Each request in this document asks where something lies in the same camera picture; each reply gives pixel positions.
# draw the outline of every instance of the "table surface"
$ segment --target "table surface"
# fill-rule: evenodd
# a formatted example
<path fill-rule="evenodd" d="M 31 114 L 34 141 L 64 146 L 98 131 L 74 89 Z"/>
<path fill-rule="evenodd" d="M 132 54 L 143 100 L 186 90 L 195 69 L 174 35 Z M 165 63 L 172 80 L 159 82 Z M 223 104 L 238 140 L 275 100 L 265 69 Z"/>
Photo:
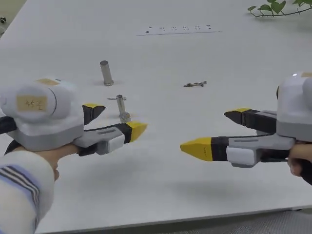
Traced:
<path fill-rule="evenodd" d="M 28 0 L 0 41 L 1 87 L 54 75 L 107 106 L 91 127 L 118 122 L 127 97 L 142 137 L 106 156 L 59 164 L 55 201 L 38 233 L 211 218 L 312 205 L 286 163 L 252 169 L 200 161 L 180 144 L 253 135 L 225 111 L 276 109 L 276 87 L 311 69 L 310 12 L 255 19 L 258 0 Z M 221 33 L 136 36 L 149 25 L 210 24 Z M 103 86 L 108 60 L 115 84 Z M 184 88 L 207 81 L 205 87 Z M 2 136 L 4 151 L 9 137 Z"/>

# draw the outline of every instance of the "metal cylinder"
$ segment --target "metal cylinder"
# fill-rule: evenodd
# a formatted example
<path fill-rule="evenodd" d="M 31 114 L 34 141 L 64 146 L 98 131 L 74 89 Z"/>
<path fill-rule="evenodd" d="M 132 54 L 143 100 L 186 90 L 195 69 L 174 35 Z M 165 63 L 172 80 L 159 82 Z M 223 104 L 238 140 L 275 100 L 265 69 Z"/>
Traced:
<path fill-rule="evenodd" d="M 102 61 L 99 63 L 101 66 L 101 71 L 104 78 L 104 85 L 105 86 L 111 86 L 114 84 L 114 81 L 112 79 L 111 71 L 109 69 L 108 61 Z"/>
<path fill-rule="evenodd" d="M 125 102 L 123 100 L 123 96 L 121 94 L 117 95 L 116 100 L 117 100 L 117 104 L 118 104 L 119 113 L 122 114 L 122 113 L 126 112 Z"/>
<path fill-rule="evenodd" d="M 119 109 L 119 118 L 122 123 L 126 123 L 131 121 L 130 114 L 126 112 L 124 97 L 119 94 L 116 96 L 118 109 Z"/>

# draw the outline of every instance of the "sleeve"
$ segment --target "sleeve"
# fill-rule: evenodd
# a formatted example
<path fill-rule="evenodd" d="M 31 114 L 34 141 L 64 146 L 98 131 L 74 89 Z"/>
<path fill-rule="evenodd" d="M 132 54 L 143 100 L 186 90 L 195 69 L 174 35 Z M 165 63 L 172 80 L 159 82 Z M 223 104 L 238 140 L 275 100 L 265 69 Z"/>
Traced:
<path fill-rule="evenodd" d="M 0 157 L 0 234 L 33 234 L 51 208 L 54 172 L 29 151 Z"/>

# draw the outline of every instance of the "hand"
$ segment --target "hand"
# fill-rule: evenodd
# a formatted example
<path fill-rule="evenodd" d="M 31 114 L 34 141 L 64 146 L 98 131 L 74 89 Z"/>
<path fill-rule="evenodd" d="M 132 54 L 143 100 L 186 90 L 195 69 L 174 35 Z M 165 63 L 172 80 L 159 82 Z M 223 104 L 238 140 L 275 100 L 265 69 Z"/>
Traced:
<path fill-rule="evenodd" d="M 297 162 L 298 159 L 305 159 L 312 162 L 312 144 L 300 142 L 291 149 L 288 156 L 288 165 L 294 176 L 300 176 L 302 172 L 302 167 Z"/>
<path fill-rule="evenodd" d="M 13 151 L 21 151 L 21 150 L 26 150 L 26 149 L 22 146 L 19 146 Z M 54 171 L 54 180 L 57 180 L 59 178 L 59 172 L 57 170 L 58 161 L 62 157 L 72 155 L 72 154 L 75 154 L 77 152 L 78 152 L 77 146 L 75 146 L 73 144 L 68 144 L 68 145 L 62 146 L 62 147 L 54 149 L 54 150 L 40 151 L 40 152 L 35 152 L 35 153 L 48 161 L 48 163 L 51 165 L 51 167 Z"/>

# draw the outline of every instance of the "plant stem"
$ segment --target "plant stem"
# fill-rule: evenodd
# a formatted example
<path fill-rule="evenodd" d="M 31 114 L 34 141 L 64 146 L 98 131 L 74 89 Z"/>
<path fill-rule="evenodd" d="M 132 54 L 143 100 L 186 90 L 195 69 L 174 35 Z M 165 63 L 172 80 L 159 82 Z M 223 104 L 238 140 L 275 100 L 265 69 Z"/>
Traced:
<path fill-rule="evenodd" d="M 305 11 L 309 11 L 309 10 L 311 10 L 312 9 L 312 6 L 310 5 L 310 8 L 308 8 L 308 9 L 305 9 L 305 10 L 302 10 L 302 11 L 296 11 L 296 12 L 291 12 L 291 13 L 287 13 L 287 14 L 284 14 L 283 12 L 282 12 L 282 14 L 278 14 L 278 15 L 273 15 L 274 17 L 275 16 L 289 16 L 289 15 L 294 15 L 294 14 L 300 14 L 300 13 L 302 13 L 302 12 L 305 12 Z M 264 15 L 261 11 L 260 11 L 260 13 L 261 13 L 261 15 L 255 15 L 255 14 L 253 14 L 252 12 L 251 12 L 251 14 L 253 15 L 253 16 L 255 16 L 256 18 L 257 17 L 265 17 L 265 16 L 270 16 L 270 17 L 272 17 L 271 15 Z"/>

